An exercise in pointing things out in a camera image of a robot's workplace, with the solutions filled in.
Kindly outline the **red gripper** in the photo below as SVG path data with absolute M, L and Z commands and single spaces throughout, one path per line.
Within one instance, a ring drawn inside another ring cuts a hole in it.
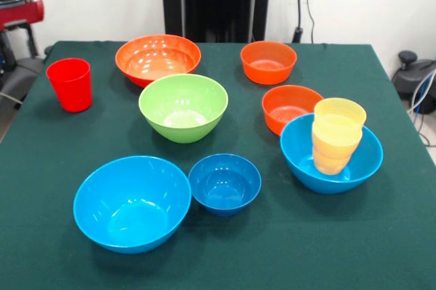
M 31 57 L 37 57 L 38 50 L 31 25 L 44 19 L 43 0 L 16 0 L 1 3 L 1 64 L 15 66 L 15 56 L 5 30 L 26 23 L 27 45 Z

